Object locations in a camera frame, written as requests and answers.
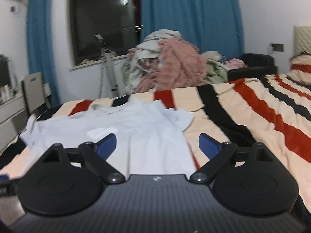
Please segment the white t-shirt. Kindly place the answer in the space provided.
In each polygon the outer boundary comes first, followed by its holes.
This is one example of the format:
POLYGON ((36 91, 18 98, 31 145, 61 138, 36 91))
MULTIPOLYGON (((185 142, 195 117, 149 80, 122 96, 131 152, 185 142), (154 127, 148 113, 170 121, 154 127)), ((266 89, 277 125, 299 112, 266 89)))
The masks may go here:
POLYGON ((20 135, 30 149, 21 174, 25 174, 52 144, 75 148, 83 142, 97 143, 114 134, 116 149, 107 162, 126 177, 130 174, 190 176, 196 168, 183 131, 192 120, 191 113, 167 109, 160 100, 138 99, 118 107, 94 104, 90 110, 72 116, 40 121, 31 117, 20 135))

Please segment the pile of light clothes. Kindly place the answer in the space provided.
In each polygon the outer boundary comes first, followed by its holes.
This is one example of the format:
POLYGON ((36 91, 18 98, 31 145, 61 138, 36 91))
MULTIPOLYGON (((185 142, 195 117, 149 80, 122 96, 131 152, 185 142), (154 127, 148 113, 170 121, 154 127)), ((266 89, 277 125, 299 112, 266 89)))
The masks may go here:
POLYGON ((218 84, 231 70, 246 68, 238 58, 226 60, 217 51, 199 53, 175 30, 158 30, 128 50, 122 66, 127 94, 218 84))

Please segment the striped fleece blanket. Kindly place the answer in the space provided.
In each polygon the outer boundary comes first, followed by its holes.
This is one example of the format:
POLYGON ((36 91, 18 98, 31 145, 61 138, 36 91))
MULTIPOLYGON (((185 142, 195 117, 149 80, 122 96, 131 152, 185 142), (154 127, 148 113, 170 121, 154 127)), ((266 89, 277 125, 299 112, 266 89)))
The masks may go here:
MULTIPOLYGON (((183 136, 195 170, 209 161, 199 148, 198 138, 202 133, 219 142, 229 141, 241 147, 250 147, 256 142, 265 144, 298 183, 299 196, 293 214, 310 224, 309 83, 309 78, 301 79, 298 72, 292 71, 261 79, 246 78, 215 85, 138 93, 129 100, 160 100, 167 109, 182 109, 193 115, 183 136)), ((94 104, 117 107, 107 98, 75 100, 48 110, 41 117, 32 117, 40 121, 72 116, 90 110, 94 104)), ((29 154, 29 147, 19 135, 1 154, 1 174, 10 178, 23 176, 21 170, 29 154)))

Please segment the white dressing table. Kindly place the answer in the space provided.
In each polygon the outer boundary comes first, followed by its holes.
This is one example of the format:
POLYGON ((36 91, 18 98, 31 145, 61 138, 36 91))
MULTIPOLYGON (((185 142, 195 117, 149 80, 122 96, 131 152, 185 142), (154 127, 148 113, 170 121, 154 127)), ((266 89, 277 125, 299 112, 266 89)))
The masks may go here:
POLYGON ((28 120, 21 93, 1 105, 1 151, 25 128, 28 120))

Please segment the white black chair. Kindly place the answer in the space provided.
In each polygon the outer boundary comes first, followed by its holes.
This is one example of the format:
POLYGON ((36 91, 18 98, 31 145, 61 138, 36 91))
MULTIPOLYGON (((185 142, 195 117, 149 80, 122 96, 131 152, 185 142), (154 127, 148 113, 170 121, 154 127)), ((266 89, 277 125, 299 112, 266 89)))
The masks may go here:
POLYGON ((33 114, 38 117, 51 108, 48 100, 51 92, 45 93, 41 72, 24 76, 21 85, 28 117, 33 114))

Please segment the pink fluffy blanket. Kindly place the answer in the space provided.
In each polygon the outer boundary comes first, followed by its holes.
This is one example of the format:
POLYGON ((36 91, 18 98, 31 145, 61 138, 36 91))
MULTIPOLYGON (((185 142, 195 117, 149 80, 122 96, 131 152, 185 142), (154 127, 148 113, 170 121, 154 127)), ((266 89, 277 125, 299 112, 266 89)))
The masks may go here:
POLYGON ((200 86, 206 83, 206 59, 188 41, 178 38, 151 40, 152 52, 135 48, 129 56, 127 93, 145 93, 173 88, 200 86))

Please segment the right blue curtain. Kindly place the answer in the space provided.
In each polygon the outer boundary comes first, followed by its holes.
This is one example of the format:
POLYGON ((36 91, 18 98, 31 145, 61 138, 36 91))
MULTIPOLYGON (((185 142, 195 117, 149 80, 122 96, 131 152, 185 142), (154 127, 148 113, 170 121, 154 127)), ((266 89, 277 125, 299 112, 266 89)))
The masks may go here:
POLYGON ((227 59, 244 53, 238 0, 141 0, 141 38, 157 30, 177 30, 200 51, 227 59))

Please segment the beige padded headboard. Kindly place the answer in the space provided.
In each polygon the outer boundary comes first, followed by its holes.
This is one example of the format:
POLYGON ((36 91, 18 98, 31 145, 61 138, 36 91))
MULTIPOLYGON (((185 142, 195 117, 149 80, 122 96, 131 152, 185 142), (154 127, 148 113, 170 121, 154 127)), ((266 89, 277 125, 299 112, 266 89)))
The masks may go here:
POLYGON ((309 53, 311 50, 311 27, 294 26, 294 55, 309 53))

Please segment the dark window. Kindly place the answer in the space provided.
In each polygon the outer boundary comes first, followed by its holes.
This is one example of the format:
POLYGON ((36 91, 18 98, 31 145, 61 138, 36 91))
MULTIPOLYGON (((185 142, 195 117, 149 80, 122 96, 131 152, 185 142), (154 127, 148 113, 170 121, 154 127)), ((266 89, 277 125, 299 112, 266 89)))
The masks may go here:
POLYGON ((124 55, 140 41, 140 0, 70 0, 70 26, 74 60, 100 57, 96 35, 117 55, 124 55))

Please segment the wall power socket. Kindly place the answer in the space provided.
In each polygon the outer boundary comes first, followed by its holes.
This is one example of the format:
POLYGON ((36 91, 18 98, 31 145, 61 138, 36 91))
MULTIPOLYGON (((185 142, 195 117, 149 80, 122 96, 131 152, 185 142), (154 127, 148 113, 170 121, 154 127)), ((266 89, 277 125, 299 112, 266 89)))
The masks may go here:
POLYGON ((273 52, 284 52, 284 44, 271 43, 270 47, 272 48, 273 52))

